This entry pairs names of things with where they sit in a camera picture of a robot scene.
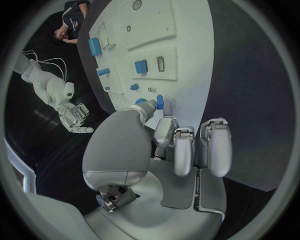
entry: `person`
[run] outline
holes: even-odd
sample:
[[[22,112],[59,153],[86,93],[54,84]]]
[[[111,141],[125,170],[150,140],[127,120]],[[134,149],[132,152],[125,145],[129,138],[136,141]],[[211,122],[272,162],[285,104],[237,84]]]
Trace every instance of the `person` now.
[[[67,2],[65,11],[62,14],[62,25],[54,31],[52,42],[56,45],[65,42],[67,44],[77,44],[80,28],[88,12],[89,1]]]

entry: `cable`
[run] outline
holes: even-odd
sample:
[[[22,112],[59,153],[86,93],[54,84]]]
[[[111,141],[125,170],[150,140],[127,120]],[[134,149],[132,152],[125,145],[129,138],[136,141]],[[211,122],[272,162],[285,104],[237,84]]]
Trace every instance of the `cable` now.
[[[63,79],[64,81],[67,80],[67,65],[66,65],[66,63],[65,63],[65,61],[64,61],[63,59],[61,59],[61,58],[59,58],[59,57],[55,57],[55,58],[50,58],[50,59],[47,59],[47,60],[40,61],[40,60],[38,59],[38,55],[35,53],[35,51],[29,50],[29,51],[22,51],[22,52],[23,52],[23,54],[25,54],[25,55],[34,54],[34,55],[35,55],[36,61],[39,62],[39,63],[42,63],[42,64],[52,64],[52,65],[57,66],[57,67],[59,68],[61,74],[62,74],[62,79]],[[64,69],[65,69],[64,73],[65,73],[65,75],[64,75],[64,73],[63,73],[63,70],[60,68],[60,66],[58,66],[57,64],[55,64],[55,63],[53,63],[53,62],[47,62],[47,61],[55,60],[55,59],[62,60],[62,62],[63,62],[63,64],[64,64]]]

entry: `dark background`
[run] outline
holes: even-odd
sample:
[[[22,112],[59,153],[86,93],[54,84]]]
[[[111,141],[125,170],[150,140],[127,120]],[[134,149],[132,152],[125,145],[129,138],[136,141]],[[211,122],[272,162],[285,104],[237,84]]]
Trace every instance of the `dark background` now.
[[[300,16],[297,12],[294,1],[265,0],[260,2],[266,3],[266,5],[261,6],[261,8],[270,8],[275,12],[275,15],[284,23],[284,26],[287,28],[294,41],[296,43],[300,43],[298,36]],[[24,10],[30,7],[31,3],[33,3],[33,1],[18,2],[20,6],[18,9]],[[54,16],[52,20],[44,23],[45,26],[48,26],[48,30],[50,30],[50,32],[52,31],[52,28],[60,22],[60,18],[58,17],[59,14],[60,13],[58,13],[57,16]],[[5,21],[5,19],[3,19],[1,21],[2,23],[5,23],[3,24],[4,28],[1,31],[2,41],[5,39],[7,33],[13,28],[13,25],[18,20],[18,16],[22,17],[22,15],[14,14],[14,20],[11,20],[10,18],[9,20]],[[33,38],[28,43],[26,50],[36,51],[39,60],[49,59],[52,57],[61,57],[65,60],[67,67],[69,66],[67,80],[75,83],[75,96],[73,103],[79,104],[82,102],[87,106],[91,112],[91,115],[85,122],[85,126],[93,126],[96,128],[97,125],[100,124],[108,115],[99,107],[86,76],[82,71],[82,65],[79,60],[76,46],[55,46],[54,48],[49,42],[48,34],[48,31],[38,31],[35,34],[36,38]],[[298,53],[298,48],[295,47],[293,52],[295,54]],[[59,63],[58,60],[57,64],[63,68],[63,65]],[[43,70],[53,72],[54,74],[60,76],[60,71],[56,66],[47,64],[42,65],[42,67]],[[51,185],[47,185],[41,180],[40,185],[37,185],[37,187],[41,189],[41,194],[43,194],[43,189],[47,189],[47,192],[44,193],[44,195],[51,196],[64,202],[72,203],[75,206],[80,205],[80,202],[76,202],[77,200],[74,200],[72,195],[66,195],[64,193],[70,193],[68,190],[72,186],[82,183],[82,179],[71,176],[79,176],[78,171],[79,169],[81,170],[81,163],[78,159],[80,159],[81,155],[83,155],[83,150],[74,149],[71,147],[66,148],[66,145],[72,146],[73,144],[78,144],[78,142],[86,145],[89,140],[89,136],[82,134],[79,137],[76,135],[74,138],[74,134],[66,133],[66,130],[60,124],[57,113],[51,107],[45,107],[44,103],[42,103],[40,99],[35,96],[35,94],[31,94],[28,97],[28,93],[33,91],[32,86],[24,81],[21,81],[20,79],[17,79],[18,77],[18,75],[14,74],[9,87],[9,91],[12,94],[18,94],[18,96],[10,95],[10,97],[7,99],[9,108],[15,109],[15,111],[9,111],[7,118],[5,118],[5,128],[9,129],[9,131],[6,132],[7,140],[13,148],[17,149],[18,153],[21,155],[20,157],[24,159],[29,166],[35,169],[37,174],[40,173],[39,170],[42,169],[42,172],[45,175],[38,174],[41,176],[41,178],[53,179],[53,176],[50,176],[50,173],[47,173],[48,171],[46,168],[51,168],[52,170],[55,168],[65,168],[65,171],[69,171],[69,174],[65,177],[57,179],[57,181],[60,183],[68,182],[69,186],[68,184],[65,184],[63,187],[55,187],[55,189],[53,189]],[[15,99],[18,98],[23,99],[23,101],[18,103],[15,102]],[[30,115],[34,117],[31,119],[24,118],[24,121],[15,122],[23,115]],[[15,138],[13,136],[16,134],[19,135],[20,139],[18,142],[14,143]],[[57,151],[58,148],[62,148],[61,151],[64,152],[59,153]],[[224,181],[227,195],[229,196],[227,209],[234,212],[226,213],[226,220],[223,223],[216,239],[227,239],[229,236],[245,226],[249,220],[255,217],[255,215],[263,208],[272,195],[272,192],[262,192],[253,188],[249,189],[242,184],[235,183],[226,178]],[[87,188],[84,190],[84,186],[82,186],[81,189],[83,189],[81,194],[85,195],[86,197],[90,196],[90,200],[92,201],[94,193],[89,191]],[[10,205],[7,201],[5,201],[6,198],[2,192],[1,198],[4,200],[4,202],[2,203],[0,210],[0,238],[27,239],[30,237],[30,233],[18,220],[17,215],[10,210]],[[265,237],[265,239],[293,239],[294,234],[296,235],[297,233],[297,228],[300,226],[300,211],[298,210],[299,208],[297,204],[299,200],[300,193],[298,192],[293,203],[290,205],[282,219],[269,233],[269,235]],[[80,210],[84,214],[90,209],[85,209],[83,206]]]

